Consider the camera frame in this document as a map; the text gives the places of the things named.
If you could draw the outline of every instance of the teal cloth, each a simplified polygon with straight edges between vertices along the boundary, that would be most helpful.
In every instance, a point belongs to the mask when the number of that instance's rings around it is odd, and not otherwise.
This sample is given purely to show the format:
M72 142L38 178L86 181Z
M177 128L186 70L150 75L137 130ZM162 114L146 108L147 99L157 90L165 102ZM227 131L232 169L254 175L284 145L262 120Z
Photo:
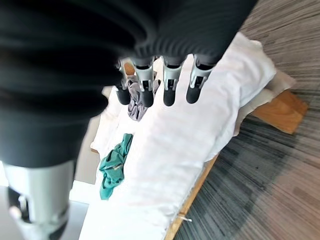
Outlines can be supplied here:
M131 146L133 135L125 133L122 142L117 144L113 150L102 159L99 170L103 174L100 187L100 197L108 200L114 188L119 186L125 179L124 164Z

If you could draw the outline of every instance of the crumpled fabric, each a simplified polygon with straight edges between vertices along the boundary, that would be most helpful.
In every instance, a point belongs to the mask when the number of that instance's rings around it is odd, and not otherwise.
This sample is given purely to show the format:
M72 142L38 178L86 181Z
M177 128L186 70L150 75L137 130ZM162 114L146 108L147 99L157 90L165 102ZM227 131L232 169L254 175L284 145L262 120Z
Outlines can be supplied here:
M130 150L132 139L132 134L125 133L122 142L117 144L108 156L101 161L99 170L103 174L100 187L100 197L102 200L108 200L114 188L120 185L125 179L124 164Z
M129 87L129 93L131 96L131 100L128 105L128 115L132 120L139 122L145 115L148 108L145 107L142 103L142 93L138 83L137 76L128 75L127 82ZM160 83L160 80L153 81L153 96L156 94L156 91L158 90Z

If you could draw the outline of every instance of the striped carpet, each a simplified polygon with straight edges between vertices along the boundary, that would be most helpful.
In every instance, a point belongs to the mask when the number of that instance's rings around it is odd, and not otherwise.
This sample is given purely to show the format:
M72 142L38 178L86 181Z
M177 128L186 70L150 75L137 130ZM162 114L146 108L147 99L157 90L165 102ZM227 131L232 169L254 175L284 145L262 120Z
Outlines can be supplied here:
M320 0L261 0L242 32L309 110L294 135L247 117L175 240L320 240Z

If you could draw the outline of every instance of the gray cloth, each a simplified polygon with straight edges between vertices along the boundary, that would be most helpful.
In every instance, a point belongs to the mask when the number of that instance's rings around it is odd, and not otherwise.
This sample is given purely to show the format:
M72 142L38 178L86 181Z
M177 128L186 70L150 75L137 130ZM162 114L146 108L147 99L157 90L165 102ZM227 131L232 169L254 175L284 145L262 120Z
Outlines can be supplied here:
M147 111L142 103L141 89L137 80L137 76L129 75L127 76L129 93L131 96L130 103L128 105L128 115L132 120L140 121ZM153 96L155 96L156 91L159 88L160 80L153 81Z

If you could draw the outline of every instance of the white mattress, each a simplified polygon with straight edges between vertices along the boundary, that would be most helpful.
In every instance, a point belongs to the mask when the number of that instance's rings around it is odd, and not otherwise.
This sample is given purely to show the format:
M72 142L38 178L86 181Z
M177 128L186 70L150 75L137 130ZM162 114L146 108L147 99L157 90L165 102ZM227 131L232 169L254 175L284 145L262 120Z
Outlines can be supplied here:
M80 240L163 240L204 162L234 135L240 107L276 73L260 43L238 33L205 83L198 102L188 104L186 92L192 64L193 57L189 55L173 106L163 104L161 85L153 106L139 124L126 118L125 107L115 114L108 113L106 123L111 127L107 132L112 137L104 140L105 146L100 145L100 150L97 146L95 149L102 157L108 154L129 126L135 133L124 165L125 179L109 201L102 201L98 197L102 175L97 174L97 197L89 206ZM161 66L155 67L161 72Z

